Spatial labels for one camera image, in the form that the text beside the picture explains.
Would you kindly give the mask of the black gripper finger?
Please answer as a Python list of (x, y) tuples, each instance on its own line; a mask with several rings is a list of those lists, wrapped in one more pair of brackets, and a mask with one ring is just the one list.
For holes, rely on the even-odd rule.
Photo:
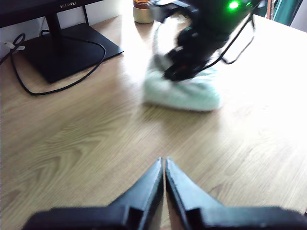
[(203, 209), (224, 208), (218, 200), (198, 187), (171, 158), (165, 161), (165, 185), (173, 230), (202, 227)]
[(124, 229), (158, 230), (164, 200), (163, 159), (158, 158), (127, 191), (108, 207), (124, 207)]
[(182, 63), (175, 63), (165, 70), (165, 79), (170, 81), (185, 81), (192, 79), (201, 72), (204, 65), (188, 65)]

